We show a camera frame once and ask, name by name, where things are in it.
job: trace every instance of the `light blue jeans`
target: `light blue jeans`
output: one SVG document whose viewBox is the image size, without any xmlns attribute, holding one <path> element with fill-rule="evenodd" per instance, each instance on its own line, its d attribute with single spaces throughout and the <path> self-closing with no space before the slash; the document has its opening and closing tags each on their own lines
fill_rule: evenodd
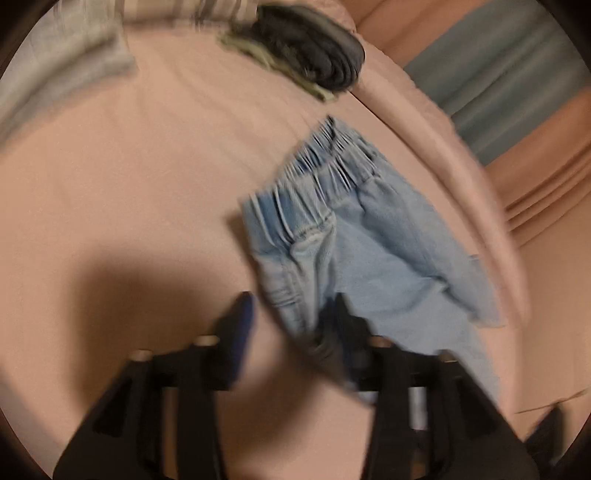
<svg viewBox="0 0 591 480">
<path fill-rule="evenodd" d="M 243 204 L 243 218 L 268 300 L 335 376 L 336 335 L 319 311 L 342 292 L 374 332 L 414 352 L 455 352 L 496 396 L 471 324 L 498 321 L 485 273 L 358 132 L 328 117 L 277 181 Z"/>
</svg>

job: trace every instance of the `black plastic mount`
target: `black plastic mount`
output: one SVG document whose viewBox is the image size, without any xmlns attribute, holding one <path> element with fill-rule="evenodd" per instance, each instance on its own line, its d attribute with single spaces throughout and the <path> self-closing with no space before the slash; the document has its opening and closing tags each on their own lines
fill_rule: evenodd
<svg viewBox="0 0 591 480">
<path fill-rule="evenodd" d="M 226 480 L 213 393 L 237 379 L 252 318 L 253 298 L 245 293 L 196 344 L 166 355 L 137 353 L 66 447 L 54 480 L 166 480 L 165 387 L 178 388 L 179 480 Z"/>
</svg>

